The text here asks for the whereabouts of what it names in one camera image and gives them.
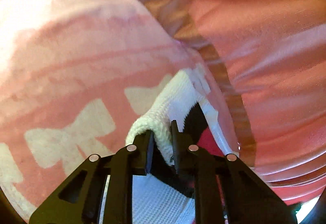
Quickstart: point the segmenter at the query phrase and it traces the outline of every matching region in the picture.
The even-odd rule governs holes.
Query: white fabric
[[[217,122],[218,111],[205,97],[209,92],[209,85],[199,66],[194,70],[179,71],[156,98],[151,109],[132,125],[126,137],[126,144],[132,144],[136,135],[152,130],[159,151],[165,162],[171,165],[171,121],[176,120],[179,131],[182,131],[185,117],[198,102],[218,147],[224,154],[233,153]]]
[[[156,98],[151,109],[131,127],[126,145],[146,130],[154,139],[167,164],[171,165],[170,124],[176,120],[180,131],[190,109],[198,102],[211,132],[224,154],[232,153],[217,122],[218,111],[206,99],[209,85],[200,66],[179,71]],[[133,223],[191,224],[195,218],[194,200],[185,197],[152,175],[133,178]]]

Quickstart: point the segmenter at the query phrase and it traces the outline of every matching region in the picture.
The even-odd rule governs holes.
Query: pink fabric
[[[123,147],[172,76],[203,60],[137,0],[1,0],[0,8],[0,185],[28,220],[86,157]],[[234,133],[206,71],[208,99]]]
[[[307,173],[326,166],[326,0],[194,0],[190,12],[242,94],[255,171],[276,174],[288,204],[320,195],[326,178]]]
[[[240,157],[253,155],[255,171],[289,204],[320,195],[326,186],[326,0],[140,1],[172,36],[192,39],[197,30],[214,45],[254,137]],[[182,27],[185,13],[195,25]],[[254,151],[243,151],[249,148]]]

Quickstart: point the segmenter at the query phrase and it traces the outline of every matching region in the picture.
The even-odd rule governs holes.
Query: pink clothing
[[[203,60],[137,0],[1,0],[0,8],[0,185],[28,220],[86,157],[122,148],[172,76]],[[234,134],[207,68],[206,79]]]
[[[240,158],[288,204],[319,196],[326,186],[326,0],[140,1],[174,38],[214,46],[209,66],[226,68],[230,89],[214,75],[225,100],[242,98],[231,113]]]

